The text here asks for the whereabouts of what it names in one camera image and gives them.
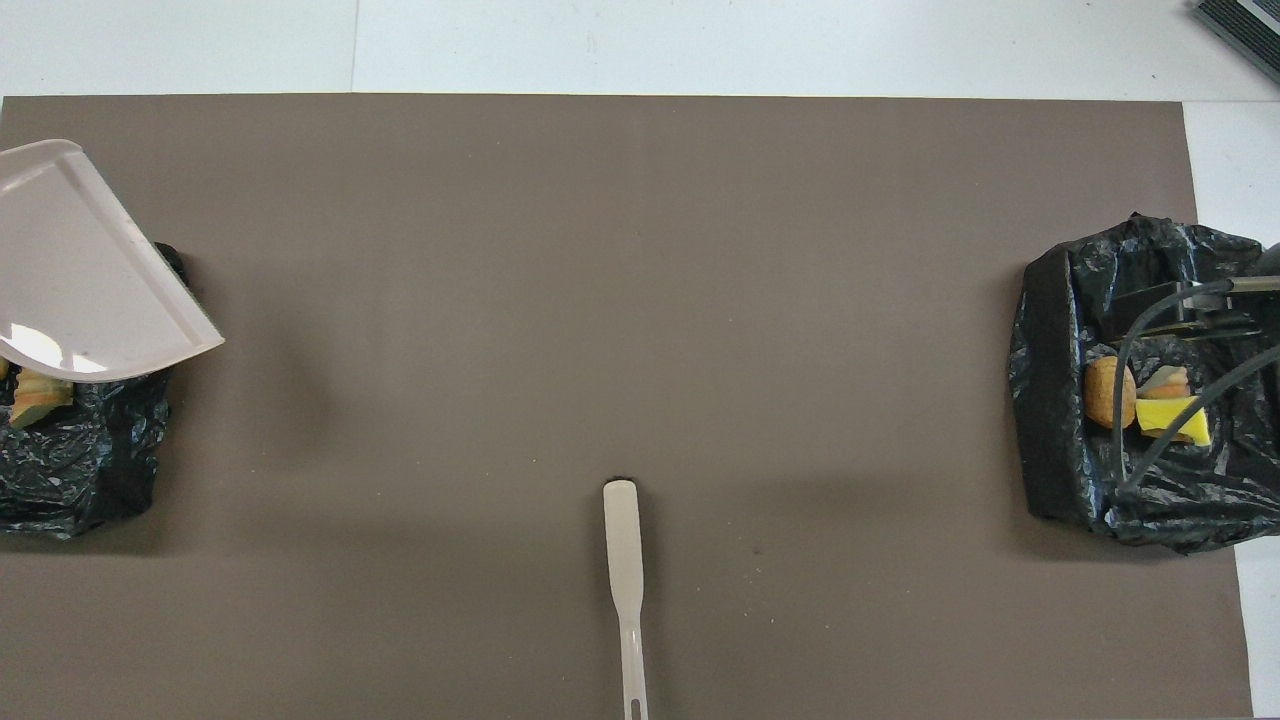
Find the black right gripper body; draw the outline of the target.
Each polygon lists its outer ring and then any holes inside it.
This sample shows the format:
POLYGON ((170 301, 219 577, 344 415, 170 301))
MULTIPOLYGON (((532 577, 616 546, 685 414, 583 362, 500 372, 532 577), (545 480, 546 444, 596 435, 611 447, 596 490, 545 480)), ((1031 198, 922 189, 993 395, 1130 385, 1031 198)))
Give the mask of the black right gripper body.
POLYGON ((1208 314, 1210 336, 1280 343, 1280 243, 1266 249, 1244 275, 1230 282, 1231 288, 1215 297, 1208 314))

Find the orange striped toy croissant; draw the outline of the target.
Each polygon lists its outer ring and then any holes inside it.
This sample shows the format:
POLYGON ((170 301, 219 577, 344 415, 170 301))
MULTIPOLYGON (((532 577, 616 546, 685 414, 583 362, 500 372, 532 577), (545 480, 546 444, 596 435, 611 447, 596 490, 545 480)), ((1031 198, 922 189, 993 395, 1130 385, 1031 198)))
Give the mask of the orange striped toy croissant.
POLYGON ((1140 400, 1190 397, 1189 372, 1185 366, 1161 366, 1137 389, 1140 400))
POLYGON ((15 382, 8 420, 15 429, 31 427, 54 410, 74 402, 76 384, 70 380, 23 368, 17 373, 15 382))

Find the brown toy bread roll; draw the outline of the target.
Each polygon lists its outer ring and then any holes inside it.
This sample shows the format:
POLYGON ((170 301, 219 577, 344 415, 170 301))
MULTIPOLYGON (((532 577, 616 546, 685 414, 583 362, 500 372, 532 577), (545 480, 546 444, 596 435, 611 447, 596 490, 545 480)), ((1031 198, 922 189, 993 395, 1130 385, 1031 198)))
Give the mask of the brown toy bread roll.
POLYGON ((1085 418, 1107 429, 1128 429, 1137 420, 1137 383, 1115 355, 1091 361, 1082 379, 1085 418))

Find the beige brush with black bristles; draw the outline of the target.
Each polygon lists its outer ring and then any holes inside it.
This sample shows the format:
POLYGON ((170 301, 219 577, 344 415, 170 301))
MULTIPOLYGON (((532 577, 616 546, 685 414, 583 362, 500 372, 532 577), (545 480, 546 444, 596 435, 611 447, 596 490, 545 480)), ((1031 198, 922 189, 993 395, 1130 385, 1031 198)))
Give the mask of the beige brush with black bristles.
POLYGON ((639 496, 630 478, 602 491, 611 598, 618 618, 623 720, 650 720, 643 650, 644 564, 639 496))

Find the beige plastic dustpan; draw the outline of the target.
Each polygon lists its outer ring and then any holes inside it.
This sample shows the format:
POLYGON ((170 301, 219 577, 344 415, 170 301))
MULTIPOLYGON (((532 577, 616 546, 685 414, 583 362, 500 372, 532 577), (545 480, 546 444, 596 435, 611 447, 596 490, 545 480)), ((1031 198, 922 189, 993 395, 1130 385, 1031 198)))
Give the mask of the beige plastic dustpan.
POLYGON ((78 143, 0 152, 0 357, 105 383, 224 341, 78 143))

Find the black bag lined bin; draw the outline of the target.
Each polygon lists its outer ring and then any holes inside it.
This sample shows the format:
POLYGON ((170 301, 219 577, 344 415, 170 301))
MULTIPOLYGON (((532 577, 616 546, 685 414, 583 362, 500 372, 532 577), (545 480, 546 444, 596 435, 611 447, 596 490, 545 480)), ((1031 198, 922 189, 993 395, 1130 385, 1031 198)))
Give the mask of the black bag lined bin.
POLYGON ((1134 215, 1030 263, 1009 383, 1033 515, 1179 553, 1280 534, 1280 343, 1213 338, 1208 314, 1266 249, 1134 215), (1142 386, 1185 366, 1190 397, 1135 401, 1135 423, 1085 418, 1082 379, 1115 355, 1142 386))
POLYGON ((0 533, 69 539, 150 510, 175 370, 73 384, 68 404, 14 427, 20 372, 0 357, 0 533))

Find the grey ribbed device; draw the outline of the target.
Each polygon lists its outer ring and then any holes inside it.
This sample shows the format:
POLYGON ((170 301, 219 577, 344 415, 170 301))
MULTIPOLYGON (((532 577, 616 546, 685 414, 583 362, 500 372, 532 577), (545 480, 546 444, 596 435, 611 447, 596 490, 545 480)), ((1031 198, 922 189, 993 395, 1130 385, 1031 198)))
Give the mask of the grey ribbed device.
POLYGON ((1280 85, 1280 0, 1192 0, 1193 17, 1280 85))

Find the brown table mat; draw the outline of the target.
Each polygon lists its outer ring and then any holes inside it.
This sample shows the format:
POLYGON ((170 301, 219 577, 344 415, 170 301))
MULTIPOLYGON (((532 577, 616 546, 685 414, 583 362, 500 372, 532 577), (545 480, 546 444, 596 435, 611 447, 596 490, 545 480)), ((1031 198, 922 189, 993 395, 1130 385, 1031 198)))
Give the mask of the brown table mat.
POLYGON ((0 537, 0 720, 1252 711, 1236 566, 1025 507, 1021 273, 1196 220, 1175 102, 8 97, 227 342, 154 506, 0 537))

